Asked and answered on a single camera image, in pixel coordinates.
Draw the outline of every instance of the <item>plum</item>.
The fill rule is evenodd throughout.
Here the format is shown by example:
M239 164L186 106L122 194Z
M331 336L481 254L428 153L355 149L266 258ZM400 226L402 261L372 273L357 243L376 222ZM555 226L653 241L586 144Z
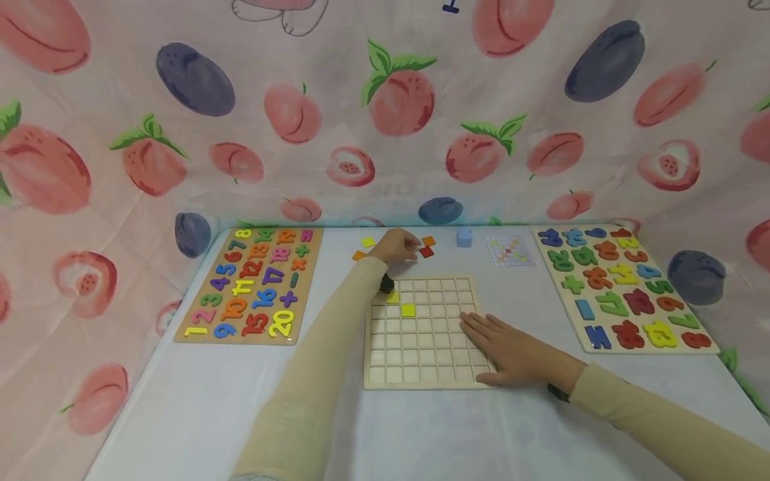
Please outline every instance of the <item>plum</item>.
M52 273L59 292L75 298L72 312L86 319L107 310L118 284L115 264L96 252L69 252L56 260Z
M265 93L265 115L273 130L289 144L303 144L315 138L321 130L321 111L318 105L291 85L273 85Z
M209 159L222 172L238 181L256 184L265 175L262 159L252 149L234 142L209 147Z
M516 54L543 31L553 11L554 0L477 0L476 46L491 58Z
M722 298L727 269L705 252L679 251L668 263L668 279L690 304L710 306Z
M572 68L564 93L575 102L598 102L616 93L644 56L644 36L633 20L604 30Z
M17 0L0 4L0 42L40 72L63 74L82 67L91 38L69 0Z
M369 106L375 129L400 137L419 132L433 115L434 88L420 70L436 62L434 57L397 55L369 39L369 61L374 73L363 87L362 105Z
M109 362L88 373L80 383L72 404L60 413L67 413L67 424L75 434L92 436L109 426L128 395L129 375L126 368Z
M203 255L211 242L209 221L195 212L180 212L174 221L176 247L185 256L196 259Z
M503 159L514 154L514 135L524 126L526 117L513 117L499 129L486 122L462 122L460 125L470 134L458 137L447 151L445 166L449 175L468 184L489 177Z
M195 113L221 117L235 107L236 93L227 74L187 44L173 42L161 47L156 68L171 95Z
M691 188L701 174L701 151L689 140L669 140L640 157L636 170L660 190L681 192Z
M706 87L706 72L715 64L716 60L704 70L697 63L688 63L669 70L652 82L636 102L636 125L652 127L692 105Z
M463 205L451 197L435 197L417 210L423 222L430 225L444 225L454 222L463 213Z
M575 132L553 134L538 143L527 157L527 168L532 175L550 177L561 174L578 163L583 155L585 141Z

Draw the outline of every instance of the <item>hand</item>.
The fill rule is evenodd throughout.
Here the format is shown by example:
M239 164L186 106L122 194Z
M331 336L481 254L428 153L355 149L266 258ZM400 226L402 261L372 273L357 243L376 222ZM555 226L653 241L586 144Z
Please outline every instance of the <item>hand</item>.
M530 382L550 382L572 394L585 364L497 317L475 312L460 314L460 328L497 366L497 372L476 376L490 386L515 387Z
M367 254L368 257L377 257L387 265L396 264L405 260L417 260L417 247L422 242L411 233L400 227L385 232L383 238Z

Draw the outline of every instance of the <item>wooden grid board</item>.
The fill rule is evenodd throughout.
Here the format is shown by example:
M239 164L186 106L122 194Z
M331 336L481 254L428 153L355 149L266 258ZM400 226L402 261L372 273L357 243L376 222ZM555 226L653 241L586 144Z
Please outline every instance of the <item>wooden grid board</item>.
M476 375L495 372L460 329L460 312L476 312L472 278L398 279L367 313L365 389L487 389Z
M322 229L233 229L175 342L296 344Z
M532 232L585 352L719 352L705 327L627 229L542 225Z

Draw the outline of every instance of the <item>peach print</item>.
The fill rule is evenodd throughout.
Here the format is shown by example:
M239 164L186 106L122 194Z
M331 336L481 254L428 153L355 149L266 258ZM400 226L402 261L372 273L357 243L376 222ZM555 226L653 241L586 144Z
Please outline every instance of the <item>peach print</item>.
M0 42L27 65L62 74L83 66L91 39L69 0L11 0L0 4Z

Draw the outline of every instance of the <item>plum print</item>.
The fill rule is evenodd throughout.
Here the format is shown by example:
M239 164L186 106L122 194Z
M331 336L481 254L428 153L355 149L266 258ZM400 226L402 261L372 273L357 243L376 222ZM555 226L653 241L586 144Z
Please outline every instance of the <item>plum print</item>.
M574 219L589 210L593 204L593 192L586 190L570 191L569 194L562 195L551 202L545 215L552 220Z
M180 156L187 154L163 136L163 128L153 114L145 115L142 128L123 132L109 145L123 150L123 168L142 192L161 197L187 177Z
M273 85L265 93L265 115L278 136L289 144L303 144L321 130L321 111L302 91L291 85Z
M59 292L75 298L72 313L86 319L107 310L118 284L115 264L96 252L65 254L54 263L52 273Z
M252 149L234 142L221 142L209 147L209 159L236 184L256 184L265 176L262 159Z
M374 180L374 162L356 147L338 147L326 167L329 179L345 187L361 187Z
M454 222L463 214L463 205L451 197L436 197L425 202L417 215L426 224L444 225Z
M280 18L283 31L293 37L311 33L323 17L329 0L233 0L233 13L247 22Z
M524 127L526 117L513 117L499 129L486 122L461 123L470 133L458 137L447 151L445 165L450 177L467 184L489 177L503 159L514 154L514 135Z
M561 174L578 163L584 149L583 137L575 132L561 132L541 140L527 157L530 180Z
M187 44L164 45L158 51L156 68L171 95L197 114L221 117L236 105L236 92L227 74Z
M59 411L67 414L71 431L92 436L103 431L129 395L126 368L110 362L95 368L83 379L69 406Z
M401 137L419 132L433 114L436 98L423 70L435 57L397 55L369 39L369 62L374 73L361 92L374 127L383 135Z
M211 242L209 221L195 212L180 212L174 220L176 247L185 256L196 259L206 252Z
M689 140L669 140L640 157L636 170L653 187L669 192L691 188L701 174L701 151Z
M17 101L0 108L0 203L52 215L87 206L91 174L80 155L55 133L21 120Z
M679 295L696 306L710 306L722 298L727 270L700 251L680 251L668 263L668 279Z
M633 20L604 30L586 49L564 84L575 102L598 102L616 93L632 77L644 56L644 36Z
M697 63L673 68L652 82L641 94L634 109L634 122L645 128L665 122L695 103L706 88L706 69Z
M748 157L770 164L770 95L762 99L754 110L754 118L741 134L741 152Z
M537 38L553 11L554 0L477 0L476 46L491 58L514 55Z
M746 236L746 252L760 267L770 272L770 219L761 222ZM2 301L0 300L0 321L2 320Z
M321 218L321 206L307 197L284 199L280 206L281 213L290 221L307 223Z
M0 42L40 72L64 74L91 55L91 38L69 0L15 0L0 5Z

